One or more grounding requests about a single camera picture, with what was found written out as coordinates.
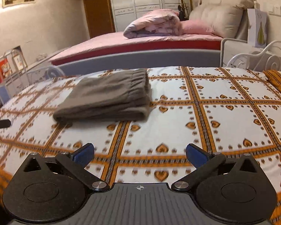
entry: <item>red mattress side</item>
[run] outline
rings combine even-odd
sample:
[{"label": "red mattress side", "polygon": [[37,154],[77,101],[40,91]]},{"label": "red mattress side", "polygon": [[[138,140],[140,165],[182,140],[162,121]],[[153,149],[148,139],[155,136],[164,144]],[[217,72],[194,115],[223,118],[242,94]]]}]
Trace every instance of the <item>red mattress side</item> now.
[{"label": "red mattress side", "polygon": [[188,40],[188,41],[156,41],[139,44],[131,44],[124,46],[114,46],[110,48],[104,48],[96,51],[86,52],[79,55],[69,56],[60,60],[52,61],[55,66],[62,65],[65,63],[93,58],[97,56],[110,55],[123,52],[136,52],[136,51],[147,51],[147,50],[158,50],[158,49],[209,49],[209,50],[220,50],[220,41],[209,41],[209,40]]}]

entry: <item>pink comforter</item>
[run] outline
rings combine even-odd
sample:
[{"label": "pink comforter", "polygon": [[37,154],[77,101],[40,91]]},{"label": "pink comforter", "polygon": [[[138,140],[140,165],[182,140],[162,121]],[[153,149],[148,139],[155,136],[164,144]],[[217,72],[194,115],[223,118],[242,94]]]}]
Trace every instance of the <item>pink comforter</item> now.
[{"label": "pink comforter", "polygon": [[172,9],[153,10],[134,20],[124,30],[127,38],[182,34],[178,13]]},{"label": "pink comforter", "polygon": [[125,46],[131,44],[141,44],[157,41],[196,41],[196,40],[208,40],[208,41],[221,41],[222,37],[214,35],[180,35],[180,36],[151,36],[141,37],[135,39],[128,39],[123,36],[123,32],[109,33],[94,37],[90,40],[82,42],[78,45],[72,46],[63,52],[57,54],[50,59],[51,62],[69,58],[72,56],[93,52],[105,48],[112,48],[116,46]]}]

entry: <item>white nightstand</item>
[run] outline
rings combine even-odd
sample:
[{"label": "white nightstand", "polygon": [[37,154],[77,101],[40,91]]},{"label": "white nightstand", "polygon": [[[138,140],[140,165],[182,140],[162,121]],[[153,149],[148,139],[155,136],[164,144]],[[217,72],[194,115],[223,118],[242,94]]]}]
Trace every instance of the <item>white nightstand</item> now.
[{"label": "white nightstand", "polygon": [[[240,53],[247,53],[256,55],[262,52],[263,48],[256,48],[250,44],[247,44],[247,41],[244,40],[237,40],[237,39],[231,39],[231,38],[224,38],[221,42],[221,50],[220,50],[220,65],[221,67],[227,67],[228,62],[231,58],[233,58],[235,55]],[[277,60],[277,57],[272,57],[268,64],[268,59],[273,56],[274,54],[270,51],[267,51],[264,56],[258,57],[258,58],[246,58],[244,56],[239,57],[235,60],[233,67],[239,67],[239,68],[246,68],[246,65],[249,64],[249,69],[256,70],[256,71],[263,71],[265,69],[269,69],[272,65],[272,63]]]}]

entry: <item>blue gripper pad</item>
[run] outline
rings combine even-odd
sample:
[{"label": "blue gripper pad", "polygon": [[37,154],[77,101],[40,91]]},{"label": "blue gripper pad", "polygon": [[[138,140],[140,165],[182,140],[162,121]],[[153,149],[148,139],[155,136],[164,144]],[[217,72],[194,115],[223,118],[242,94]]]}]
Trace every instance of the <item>blue gripper pad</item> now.
[{"label": "blue gripper pad", "polygon": [[71,154],[71,159],[83,168],[85,168],[91,160],[94,159],[95,149],[92,143],[87,143],[83,147]]},{"label": "blue gripper pad", "polygon": [[199,168],[209,161],[208,156],[204,155],[190,144],[186,147],[186,158],[195,168]]}]

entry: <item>triangular cutout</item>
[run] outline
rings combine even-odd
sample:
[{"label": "triangular cutout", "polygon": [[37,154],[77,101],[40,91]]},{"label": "triangular cutout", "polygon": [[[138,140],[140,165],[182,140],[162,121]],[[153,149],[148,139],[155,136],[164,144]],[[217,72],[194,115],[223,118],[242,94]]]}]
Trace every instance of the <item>triangular cutout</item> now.
[{"label": "triangular cutout", "polygon": [[35,158],[31,158],[29,163],[24,168],[24,172],[41,170],[41,167]]},{"label": "triangular cutout", "polygon": [[244,163],[240,168],[240,171],[251,172],[251,173],[257,172],[252,162],[249,159],[245,159]]}]

